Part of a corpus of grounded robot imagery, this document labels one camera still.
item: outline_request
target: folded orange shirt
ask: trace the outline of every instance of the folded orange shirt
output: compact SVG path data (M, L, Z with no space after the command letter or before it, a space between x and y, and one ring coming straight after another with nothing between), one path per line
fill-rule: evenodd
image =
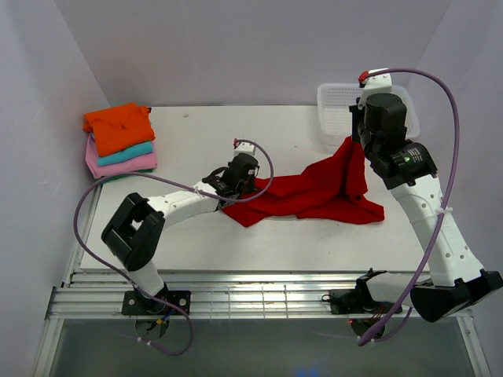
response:
M93 132L97 154L105 157L156 138L150 126L149 108L135 103L84 115L84 131Z

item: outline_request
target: metal frame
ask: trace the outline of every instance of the metal frame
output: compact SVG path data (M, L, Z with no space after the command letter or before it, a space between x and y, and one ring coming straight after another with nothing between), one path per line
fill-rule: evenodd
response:
M50 374L56 356L57 344L60 341L64 320L46 320L42 333L42 344L35 361L33 376L46 377Z
M83 239L90 232L101 190L94 191L83 221ZM131 286L113 272L83 271L83 250L75 246L62 288L54 290L43 332L34 376L50 375L65 319L130 319L120 314L123 293ZM190 290L193 319L299 319L357 318L366 315L332 315L321 302L330 289L353 288L365 272L354 273L222 273L161 272L170 289ZM419 317L413 311L412 317ZM489 368L473 327L470 311L455 313L473 370L489 376Z
M463 335L464 346L472 362L472 367L477 377L490 376L489 365L482 351L479 337L473 325L473 317L458 317L457 322Z

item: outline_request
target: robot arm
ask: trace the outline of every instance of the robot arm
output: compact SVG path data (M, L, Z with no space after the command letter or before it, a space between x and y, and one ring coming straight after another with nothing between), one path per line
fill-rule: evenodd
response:
M431 278L418 282L404 302L425 320L435 322L475 304L502 287L503 280L498 272L483 268L465 243L450 211L441 208L442 191L436 166L423 145L406 140L407 109L398 96L390 93L391 78L378 75L372 79L363 82L362 97L350 107L353 140L362 144L370 166L406 212L423 249L431 238L438 214L445 212L428 262ZM409 276L371 270L358 279L356 295L364 306L396 302L409 282Z
M193 186L195 192L178 191L149 198L132 193L124 199L101 239L143 291L157 298L165 297L167 293L166 284L152 260L162 231L187 218L215 212L229 204L199 191L232 199L255 191L255 172L259 163L254 154L254 146L240 143L234 149L232 162L197 182ZM145 298L144 301L143 306L150 307L149 312L160 310L152 300Z

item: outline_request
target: white enclosure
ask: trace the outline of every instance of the white enclosure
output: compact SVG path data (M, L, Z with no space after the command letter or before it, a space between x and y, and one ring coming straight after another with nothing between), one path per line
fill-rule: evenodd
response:
M366 69L429 71L460 110L454 217L480 261L503 270L503 3L0 0L0 11L0 375L32 373L51 290L75 246L73 210L92 182L82 114L128 101L314 105L320 84L354 82ZM393 79L412 97L419 140L445 184L448 102L426 79ZM474 307L493 375L503 375L502 303L498 292Z

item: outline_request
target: white tabletop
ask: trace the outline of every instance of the white tabletop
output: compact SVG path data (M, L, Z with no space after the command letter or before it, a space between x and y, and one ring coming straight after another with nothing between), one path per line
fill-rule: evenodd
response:
M276 175L299 174L329 155L319 140L314 106L153 108L150 119L159 158L155 174L187 185L230 161L235 137L259 142L270 154ZM259 152L257 158L260 177L267 178L266 160ZM164 231L154 257L156 266L219 271L415 270L423 251L405 213L369 167L366 177L366 197L385 209L386 220L380 224L268 218L244 228L223 213L202 214ZM105 184L88 245L119 265L100 235L124 197L131 192L147 197L173 191L140 177ZM84 255L81 269L103 268Z

